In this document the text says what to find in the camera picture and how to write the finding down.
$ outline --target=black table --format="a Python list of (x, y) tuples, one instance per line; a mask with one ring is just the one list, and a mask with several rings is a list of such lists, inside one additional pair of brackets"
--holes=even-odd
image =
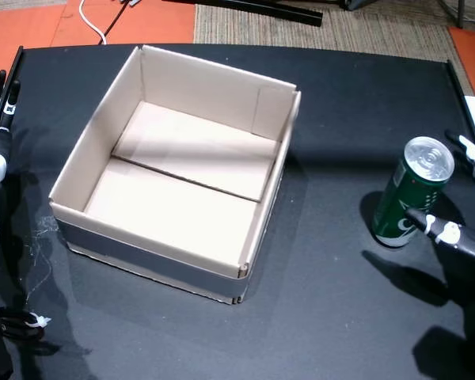
[[(448, 66), (281, 47), (165, 45), (298, 84), (283, 183), (247, 298), (226, 306), (70, 253), (48, 193), (132, 46), (27, 50), (0, 296), (52, 318), (8, 343), (16, 378), (474, 378), (475, 268), (418, 236), (381, 247), (374, 205), (406, 142), (468, 133)], [(457, 169), (437, 212), (475, 227)]]

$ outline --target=cardboard box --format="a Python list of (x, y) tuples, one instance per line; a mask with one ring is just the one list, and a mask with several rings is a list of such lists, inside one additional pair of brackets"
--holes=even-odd
[(290, 83), (137, 47), (51, 190), (69, 248), (240, 302), (300, 97)]

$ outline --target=soda can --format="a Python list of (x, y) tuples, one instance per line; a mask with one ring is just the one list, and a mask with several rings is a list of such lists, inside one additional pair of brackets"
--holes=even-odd
[(412, 240), (416, 228), (405, 210), (429, 211), (453, 171), (452, 153), (440, 141), (424, 136), (408, 141), (374, 213), (375, 237), (390, 247)]

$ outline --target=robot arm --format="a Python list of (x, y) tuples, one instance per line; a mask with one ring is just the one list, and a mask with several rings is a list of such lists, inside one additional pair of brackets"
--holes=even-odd
[(437, 245), (444, 245), (471, 258), (475, 263), (475, 230), (409, 208), (406, 216)]
[[(465, 136), (449, 131), (446, 132), (446, 136), (465, 152), (466, 159), (473, 167), (473, 177), (475, 178), (475, 144)], [(466, 255), (475, 263), (475, 230), (413, 208), (409, 208), (405, 214), (435, 244), (444, 245)]]

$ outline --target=gray carpet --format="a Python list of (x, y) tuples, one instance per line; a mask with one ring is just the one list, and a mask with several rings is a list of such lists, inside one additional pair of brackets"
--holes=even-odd
[[(354, 12), (312, 2), (286, 3), (323, 10), (322, 26), (197, 6), (194, 42), (358, 51), (433, 61), (450, 59), (463, 91), (473, 94), (447, 30), (453, 22), (437, 0), (381, 0)], [(467, 0), (466, 16), (475, 18), (475, 0)]]
[(67, 0), (0, 0), (0, 10), (15, 10), (30, 6), (53, 6), (65, 4)]

